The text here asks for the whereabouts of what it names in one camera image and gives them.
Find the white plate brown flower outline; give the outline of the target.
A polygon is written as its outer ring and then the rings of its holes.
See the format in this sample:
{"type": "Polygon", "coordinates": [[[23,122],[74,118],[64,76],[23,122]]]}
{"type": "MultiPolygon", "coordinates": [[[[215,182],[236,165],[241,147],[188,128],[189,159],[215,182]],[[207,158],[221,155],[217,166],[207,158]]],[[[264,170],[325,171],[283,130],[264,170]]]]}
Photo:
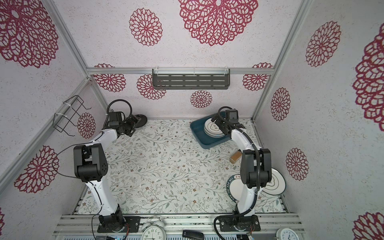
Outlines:
{"type": "Polygon", "coordinates": [[[212,119],[209,118],[204,123],[204,132],[206,135],[208,135],[211,138],[222,138],[225,136],[225,134],[220,130],[218,125],[216,125],[214,122],[212,122],[212,119]]]}

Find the green rim plate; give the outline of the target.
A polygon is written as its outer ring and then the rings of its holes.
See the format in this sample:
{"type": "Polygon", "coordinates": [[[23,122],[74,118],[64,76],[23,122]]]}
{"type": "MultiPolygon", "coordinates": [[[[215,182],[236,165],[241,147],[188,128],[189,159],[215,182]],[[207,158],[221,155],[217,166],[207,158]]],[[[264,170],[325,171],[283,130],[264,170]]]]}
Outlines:
{"type": "Polygon", "coordinates": [[[244,184],[241,180],[241,175],[233,175],[228,179],[226,183],[226,191],[233,202],[239,202],[242,195],[243,186],[244,184]]]}

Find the white plate gold outline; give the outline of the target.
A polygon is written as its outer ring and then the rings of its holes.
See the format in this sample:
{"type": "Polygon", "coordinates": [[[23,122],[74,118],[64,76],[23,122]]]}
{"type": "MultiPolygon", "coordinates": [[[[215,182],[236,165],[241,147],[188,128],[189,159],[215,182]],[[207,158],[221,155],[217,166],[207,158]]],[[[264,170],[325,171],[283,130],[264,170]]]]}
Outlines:
{"type": "Polygon", "coordinates": [[[271,196],[278,196],[284,193],[286,187],[283,175],[278,170],[272,168],[272,180],[263,188],[263,192],[271,196]]]}

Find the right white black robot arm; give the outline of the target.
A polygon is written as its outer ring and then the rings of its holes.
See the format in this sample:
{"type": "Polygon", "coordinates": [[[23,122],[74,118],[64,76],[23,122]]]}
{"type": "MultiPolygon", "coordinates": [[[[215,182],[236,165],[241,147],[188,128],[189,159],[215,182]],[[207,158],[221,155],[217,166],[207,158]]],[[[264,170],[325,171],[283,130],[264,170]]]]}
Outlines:
{"type": "Polygon", "coordinates": [[[236,217],[254,214],[258,195],[272,180],[272,156],[269,149],[257,145],[239,122],[236,109],[228,106],[219,108],[211,121],[241,150],[240,176],[243,183],[241,199],[237,203],[236,217]]]}

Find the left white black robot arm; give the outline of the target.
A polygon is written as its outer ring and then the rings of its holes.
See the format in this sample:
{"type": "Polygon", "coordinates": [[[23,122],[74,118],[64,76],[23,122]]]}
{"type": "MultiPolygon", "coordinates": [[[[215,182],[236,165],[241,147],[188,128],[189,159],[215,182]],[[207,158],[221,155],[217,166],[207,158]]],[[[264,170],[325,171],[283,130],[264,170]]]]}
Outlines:
{"type": "Polygon", "coordinates": [[[105,177],[109,169],[105,150],[121,135],[131,137],[148,121],[144,115],[124,116],[122,112],[109,112],[101,133],[91,142],[74,147],[75,177],[87,185],[101,216],[115,215],[120,208],[105,177]]]}

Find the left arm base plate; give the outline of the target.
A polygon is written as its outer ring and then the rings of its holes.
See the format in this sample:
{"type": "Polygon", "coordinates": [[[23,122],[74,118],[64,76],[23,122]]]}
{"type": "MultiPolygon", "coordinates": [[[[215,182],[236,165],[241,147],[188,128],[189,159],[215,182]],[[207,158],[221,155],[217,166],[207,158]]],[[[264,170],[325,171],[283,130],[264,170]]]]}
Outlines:
{"type": "Polygon", "coordinates": [[[140,229],[141,217],[139,216],[124,216],[122,224],[117,223],[114,226],[111,224],[100,223],[97,233],[137,233],[140,229]]]}

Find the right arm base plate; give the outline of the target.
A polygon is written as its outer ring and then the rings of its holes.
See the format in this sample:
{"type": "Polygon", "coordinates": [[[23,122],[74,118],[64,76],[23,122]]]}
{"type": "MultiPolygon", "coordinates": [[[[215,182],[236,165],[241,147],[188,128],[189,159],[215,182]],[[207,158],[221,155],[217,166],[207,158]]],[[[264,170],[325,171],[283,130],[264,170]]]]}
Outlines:
{"type": "Polygon", "coordinates": [[[261,225],[256,215],[219,219],[221,232],[259,232],[261,225]]]}

